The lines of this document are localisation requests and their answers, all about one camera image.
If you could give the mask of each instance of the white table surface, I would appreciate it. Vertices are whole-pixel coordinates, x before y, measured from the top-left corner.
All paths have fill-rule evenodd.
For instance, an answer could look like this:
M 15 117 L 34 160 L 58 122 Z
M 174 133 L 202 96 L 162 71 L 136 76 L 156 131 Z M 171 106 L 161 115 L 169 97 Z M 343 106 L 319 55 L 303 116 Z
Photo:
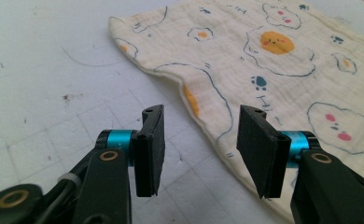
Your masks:
M 0 190 L 49 191 L 103 129 L 142 127 L 165 105 L 166 157 L 158 197 L 134 196 L 133 223 L 283 223 L 219 160 L 176 85 L 139 71 L 116 48 L 110 16 L 177 0 L 0 1 Z M 309 0 L 364 34 L 364 2 Z

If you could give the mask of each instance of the muslin cloth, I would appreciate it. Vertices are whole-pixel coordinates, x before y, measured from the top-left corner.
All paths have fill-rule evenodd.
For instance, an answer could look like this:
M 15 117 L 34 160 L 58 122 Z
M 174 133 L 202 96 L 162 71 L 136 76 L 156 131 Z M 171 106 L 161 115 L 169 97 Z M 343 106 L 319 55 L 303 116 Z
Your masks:
M 183 0 L 115 16 L 109 29 L 120 50 L 179 84 L 191 116 L 249 189 L 236 149 L 240 105 L 266 111 L 279 131 L 314 133 L 364 176 L 364 36 L 300 0 Z M 266 202 L 289 220 L 296 174 L 287 170 L 281 199 Z

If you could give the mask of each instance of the blue ring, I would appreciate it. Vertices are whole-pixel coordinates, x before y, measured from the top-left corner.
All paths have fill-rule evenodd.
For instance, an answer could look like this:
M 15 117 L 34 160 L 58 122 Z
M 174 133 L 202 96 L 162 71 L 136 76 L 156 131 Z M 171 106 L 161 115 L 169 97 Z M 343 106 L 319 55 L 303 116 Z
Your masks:
M 112 130 L 107 138 L 106 147 L 123 150 L 126 154 L 128 166 L 133 166 L 130 152 L 130 141 L 133 130 Z
M 300 131 L 281 131 L 280 133 L 287 135 L 292 140 L 287 158 L 287 168 L 298 168 L 299 165 L 295 161 L 301 158 L 305 149 L 310 149 L 307 137 Z

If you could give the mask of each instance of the yellow yolk print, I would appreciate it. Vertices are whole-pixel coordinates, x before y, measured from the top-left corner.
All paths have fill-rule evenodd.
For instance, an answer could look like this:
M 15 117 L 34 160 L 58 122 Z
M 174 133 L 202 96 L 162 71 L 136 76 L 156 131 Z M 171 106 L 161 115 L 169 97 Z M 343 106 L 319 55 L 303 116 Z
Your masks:
M 261 47 L 273 54 L 285 54 L 294 50 L 295 45 L 285 35 L 274 31 L 264 32 L 260 38 Z
M 196 97 L 191 93 L 191 91 L 186 87 L 183 86 L 183 92 L 185 93 L 186 98 L 189 101 L 190 108 L 193 110 L 193 113 L 196 117 L 199 117 L 199 104 L 197 103 Z
M 125 45 L 120 45 L 120 48 L 121 48 L 121 50 L 123 50 L 124 52 L 127 52 L 127 50 L 129 49 L 129 48 L 127 48 L 127 46 L 125 46 Z
M 208 34 L 206 32 L 199 32 L 198 33 L 198 36 L 199 37 L 202 37 L 202 38 L 207 38 L 208 37 Z
M 350 66 L 350 62 L 348 62 L 346 59 L 344 59 L 343 62 L 344 62 L 345 67 L 349 67 Z

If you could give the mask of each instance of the fried egg print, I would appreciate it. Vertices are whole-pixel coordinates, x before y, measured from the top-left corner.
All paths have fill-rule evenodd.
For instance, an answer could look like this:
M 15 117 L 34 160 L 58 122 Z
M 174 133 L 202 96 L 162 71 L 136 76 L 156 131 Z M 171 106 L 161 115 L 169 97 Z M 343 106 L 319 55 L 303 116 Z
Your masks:
M 263 4 L 263 11 L 266 12 L 266 21 L 275 26 L 285 26 L 292 29 L 301 27 L 301 18 L 286 8 L 270 6 Z
M 336 59 L 337 67 L 340 71 L 351 73 L 352 75 L 357 72 L 357 65 L 351 59 L 345 57 L 341 53 L 334 53 L 332 56 Z
M 115 41 L 118 43 L 119 48 L 123 51 L 123 53 L 131 58 L 136 58 L 138 53 L 138 48 L 136 46 L 120 38 L 115 38 Z
M 288 77 L 305 77 L 314 72 L 314 53 L 293 37 L 265 27 L 246 35 L 244 52 L 253 57 L 259 67 Z
M 188 32 L 189 37 L 195 38 L 197 41 L 205 41 L 214 39 L 214 33 L 209 28 L 192 28 Z
M 352 155 L 364 154 L 363 115 L 317 102 L 310 106 L 307 116 L 319 140 Z

